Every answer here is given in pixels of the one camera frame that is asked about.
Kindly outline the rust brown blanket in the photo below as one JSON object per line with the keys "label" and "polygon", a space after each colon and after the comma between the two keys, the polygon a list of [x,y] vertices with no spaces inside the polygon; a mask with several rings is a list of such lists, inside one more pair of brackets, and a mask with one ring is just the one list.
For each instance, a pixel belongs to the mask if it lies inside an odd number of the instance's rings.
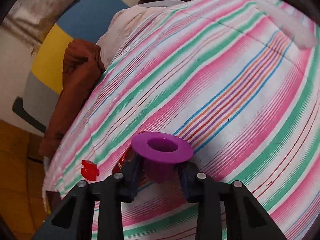
{"label": "rust brown blanket", "polygon": [[63,56],[62,92],[40,143],[39,155],[52,158],[63,137],[90,97],[105,72],[101,48],[91,42],[74,39]]}

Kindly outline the red metallic cylinder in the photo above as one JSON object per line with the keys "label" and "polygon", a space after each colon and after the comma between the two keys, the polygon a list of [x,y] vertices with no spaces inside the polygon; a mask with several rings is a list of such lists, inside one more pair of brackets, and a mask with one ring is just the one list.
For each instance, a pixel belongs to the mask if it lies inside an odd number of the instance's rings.
{"label": "red metallic cylinder", "polygon": [[119,173],[123,167],[123,165],[126,162],[131,161],[135,156],[141,157],[142,158],[142,179],[145,179],[145,172],[144,172],[144,158],[140,155],[138,155],[135,150],[132,148],[132,145],[130,144],[129,147],[125,150],[125,152],[123,153],[123,155],[118,159],[116,165],[114,166],[114,168],[112,169],[112,175]]}

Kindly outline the purple plastic hat toy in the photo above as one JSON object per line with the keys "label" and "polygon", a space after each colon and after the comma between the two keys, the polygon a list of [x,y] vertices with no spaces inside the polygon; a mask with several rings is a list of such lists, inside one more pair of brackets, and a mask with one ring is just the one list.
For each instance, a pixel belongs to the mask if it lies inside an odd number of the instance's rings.
{"label": "purple plastic hat toy", "polygon": [[185,140],[172,134],[143,132],[131,140],[133,151],[144,158],[145,176],[154,183],[164,183],[175,176],[174,166],[188,161],[193,148]]}

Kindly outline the blue yellow grey headboard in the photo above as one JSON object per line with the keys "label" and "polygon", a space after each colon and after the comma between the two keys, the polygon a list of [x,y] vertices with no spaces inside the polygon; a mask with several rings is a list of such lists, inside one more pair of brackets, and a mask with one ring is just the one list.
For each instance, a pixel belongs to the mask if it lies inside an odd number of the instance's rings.
{"label": "blue yellow grey headboard", "polygon": [[113,16],[129,6],[122,0],[75,0],[54,24],[37,52],[22,96],[25,120],[45,132],[62,91],[63,56],[70,42],[96,43]]}

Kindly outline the pale pink pillow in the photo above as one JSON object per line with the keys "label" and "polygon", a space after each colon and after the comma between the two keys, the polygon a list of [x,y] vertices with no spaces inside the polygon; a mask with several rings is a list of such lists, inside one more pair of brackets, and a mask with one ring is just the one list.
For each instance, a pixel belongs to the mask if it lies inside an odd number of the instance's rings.
{"label": "pale pink pillow", "polygon": [[165,7],[147,8],[135,5],[113,16],[107,32],[96,43],[101,48],[100,58],[105,69],[108,68],[129,35],[148,17],[164,9]]}

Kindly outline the striped pink green bedspread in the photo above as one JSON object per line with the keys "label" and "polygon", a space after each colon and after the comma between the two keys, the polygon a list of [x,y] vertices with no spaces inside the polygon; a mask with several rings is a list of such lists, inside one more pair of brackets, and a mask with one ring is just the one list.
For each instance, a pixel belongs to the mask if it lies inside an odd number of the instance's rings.
{"label": "striped pink green bedspread", "polygon": [[[43,192],[65,196],[81,161],[99,180],[141,131],[189,142],[217,181],[242,181],[287,239],[319,215],[319,45],[299,49],[258,0],[193,0],[154,13],[125,40],[54,155]],[[319,26],[264,0],[319,38]]]}

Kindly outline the translucent white plastic case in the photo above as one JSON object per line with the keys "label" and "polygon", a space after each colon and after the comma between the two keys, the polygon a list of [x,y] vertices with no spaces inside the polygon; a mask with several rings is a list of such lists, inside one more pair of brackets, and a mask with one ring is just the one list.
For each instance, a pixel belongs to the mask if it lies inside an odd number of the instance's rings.
{"label": "translucent white plastic case", "polygon": [[264,0],[258,0],[256,7],[267,16],[299,49],[310,49],[317,46],[318,41],[314,33],[302,25],[285,10]]}

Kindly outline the beige patterned curtain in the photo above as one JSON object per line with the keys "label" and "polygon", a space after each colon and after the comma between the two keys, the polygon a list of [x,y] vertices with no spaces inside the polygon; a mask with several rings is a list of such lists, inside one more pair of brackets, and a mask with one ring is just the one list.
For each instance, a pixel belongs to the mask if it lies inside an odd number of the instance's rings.
{"label": "beige patterned curtain", "polygon": [[1,26],[35,55],[44,39],[75,0],[17,0]]}

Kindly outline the small red plastic piece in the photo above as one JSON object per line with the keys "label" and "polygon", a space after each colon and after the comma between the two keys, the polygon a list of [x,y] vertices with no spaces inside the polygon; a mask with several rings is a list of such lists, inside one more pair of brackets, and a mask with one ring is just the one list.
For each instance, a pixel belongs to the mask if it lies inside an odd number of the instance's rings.
{"label": "small red plastic piece", "polygon": [[100,174],[97,164],[93,163],[90,160],[82,160],[81,165],[81,175],[87,181],[97,181],[97,177]]}

